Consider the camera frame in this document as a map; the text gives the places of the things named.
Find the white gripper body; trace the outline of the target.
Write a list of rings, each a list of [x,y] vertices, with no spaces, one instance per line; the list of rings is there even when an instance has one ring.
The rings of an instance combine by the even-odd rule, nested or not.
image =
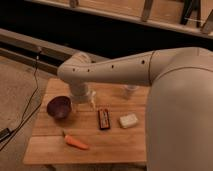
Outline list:
[[[89,100],[90,91],[86,83],[70,84],[69,88],[74,103],[86,103]]]

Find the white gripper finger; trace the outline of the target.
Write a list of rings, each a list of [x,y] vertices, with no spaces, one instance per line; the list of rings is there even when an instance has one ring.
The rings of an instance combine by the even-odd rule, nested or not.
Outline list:
[[[72,108],[72,112],[77,112],[78,110],[78,104],[71,102],[71,108]]]
[[[96,110],[96,102],[95,102],[95,99],[96,99],[96,92],[95,92],[95,91],[91,91],[90,99],[89,99],[89,105],[90,105],[90,107],[91,107],[93,110]]]

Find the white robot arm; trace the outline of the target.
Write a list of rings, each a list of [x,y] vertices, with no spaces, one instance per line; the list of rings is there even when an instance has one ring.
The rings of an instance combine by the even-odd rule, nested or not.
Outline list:
[[[149,51],[93,63],[76,53],[57,76],[81,98],[88,82],[150,88],[145,110],[148,171],[213,171],[213,52]]]

